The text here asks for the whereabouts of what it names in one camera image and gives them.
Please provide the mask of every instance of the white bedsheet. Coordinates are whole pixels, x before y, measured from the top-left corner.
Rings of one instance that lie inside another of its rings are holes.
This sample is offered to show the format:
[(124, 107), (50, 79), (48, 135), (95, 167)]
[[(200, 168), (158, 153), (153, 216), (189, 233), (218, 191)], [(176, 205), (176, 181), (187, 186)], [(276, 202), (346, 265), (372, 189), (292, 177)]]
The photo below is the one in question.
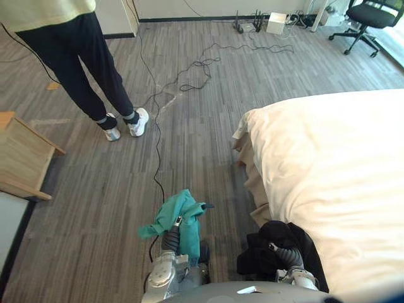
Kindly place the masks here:
[(295, 98), (245, 113), (273, 220), (313, 239), (332, 294), (404, 279), (404, 90)]

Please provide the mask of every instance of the green towel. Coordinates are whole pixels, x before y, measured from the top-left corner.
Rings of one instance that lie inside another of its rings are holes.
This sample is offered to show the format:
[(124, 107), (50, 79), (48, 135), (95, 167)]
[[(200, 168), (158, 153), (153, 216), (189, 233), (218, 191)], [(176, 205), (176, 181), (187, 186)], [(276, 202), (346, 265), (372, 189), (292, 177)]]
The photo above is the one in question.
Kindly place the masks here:
[(195, 202), (189, 190), (185, 189), (178, 195), (169, 198), (160, 207), (155, 223), (140, 227), (139, 235), (144, 239), (162, 235), (171, 229), (178, 216), (182, 216), (182, 222), (179, 225), (179, 253), (187, 254), (190, 260), (198, 260), (200, 250), (199, 221), (197, 217), (205, 213), (205, 210), (202, 209), (204, 204)]

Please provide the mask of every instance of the white sneaker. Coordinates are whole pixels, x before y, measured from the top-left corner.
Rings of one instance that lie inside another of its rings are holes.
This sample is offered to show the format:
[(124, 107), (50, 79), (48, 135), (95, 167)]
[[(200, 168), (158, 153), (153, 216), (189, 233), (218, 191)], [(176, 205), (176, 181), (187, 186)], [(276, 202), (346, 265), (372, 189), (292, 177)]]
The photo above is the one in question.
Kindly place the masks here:
[[(115, 118), (115, 116), (110, 112), (107, 114), (107, 116)], [(118, 127), (114, 127), (112, 129), (106, 129), (104, 130), (104, 133), (108, 141), (116, 141), (121, 137), (121, 132), (119, 131)]]
[(145, 132), (146, 123), (149, 121), (149, 114), (141, 107), (136, 109), (136, 112), (139, 114), (139, 121), (137, 124), (128, 124), (128, 128), (131, 136), (140, 137)]

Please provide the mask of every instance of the black office chair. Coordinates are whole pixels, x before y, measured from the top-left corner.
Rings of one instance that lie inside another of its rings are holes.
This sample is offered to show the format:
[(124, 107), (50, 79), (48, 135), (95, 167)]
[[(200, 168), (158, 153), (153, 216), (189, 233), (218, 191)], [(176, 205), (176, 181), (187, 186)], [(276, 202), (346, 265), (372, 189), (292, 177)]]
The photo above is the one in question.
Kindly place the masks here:
[[(403, 16), (404, 0), (364, 0), (361, 4), (352, 6), (354, 2), (355, 0), (350, 1), (347, 15), (352, 20), (362, 24), (359, 30), (349, 28), (343, 33), (334, 33), (328, 38), (330, 40), (334, 40), (334, 36), (355, 38), (355, 41), (350, 48), (343, 52), (345, 55), (348, 55), (355, 43), (361, 39), (367, 45), (376, 50), (371, 54), (372, 58), (376, 57), (377, 53), (379, 52), (379, 48), (373, 41), (374, 37), (371, 37), (366, 33), (366, 28), (385, 28), (395, 26), (401, 16)], [(395, 16), (388, 11), (394, 11), (397, 13), (397, 15)]]

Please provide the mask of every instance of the wooden cabinet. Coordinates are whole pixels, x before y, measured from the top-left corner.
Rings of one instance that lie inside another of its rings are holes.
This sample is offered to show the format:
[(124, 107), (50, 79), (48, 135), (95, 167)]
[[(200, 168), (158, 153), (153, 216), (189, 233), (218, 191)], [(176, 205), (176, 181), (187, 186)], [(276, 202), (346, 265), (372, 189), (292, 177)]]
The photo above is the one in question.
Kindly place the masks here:
[(14, 112), (0, 112), (0, 190), (22, 198), (50, 200), (40, 188), (54, 154), (64, 155), (65, 151)]

